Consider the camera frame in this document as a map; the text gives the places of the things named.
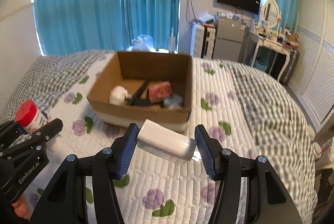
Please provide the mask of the left hand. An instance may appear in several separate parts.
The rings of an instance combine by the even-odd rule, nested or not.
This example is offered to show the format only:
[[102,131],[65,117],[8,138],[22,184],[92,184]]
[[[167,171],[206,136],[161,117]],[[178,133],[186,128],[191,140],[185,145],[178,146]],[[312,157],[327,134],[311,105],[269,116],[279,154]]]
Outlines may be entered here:
[[23,219],[30,219],[30,209],[24,196],[20,196],[18,200],[11,205],[13,206],[15,214],[18,217],[21,217]]

